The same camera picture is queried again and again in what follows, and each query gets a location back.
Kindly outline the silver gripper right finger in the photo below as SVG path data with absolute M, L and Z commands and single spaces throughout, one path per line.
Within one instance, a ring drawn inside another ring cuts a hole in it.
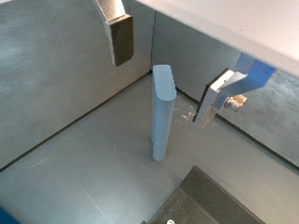
M 243 94 L 262 88 L 275 72 L 273 66 L 242 53 L 235 69 L 226 69 L 207 84 L 194 124 L 203 129 L 223 109 L 238 112 L 247 102 Z

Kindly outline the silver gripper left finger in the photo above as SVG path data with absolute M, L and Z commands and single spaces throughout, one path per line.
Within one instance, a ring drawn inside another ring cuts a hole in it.
M 112 63 L 116 67 L 134 56 L 134 17 L 127 14 L 122 0 L 92 0 L 103 18 Z

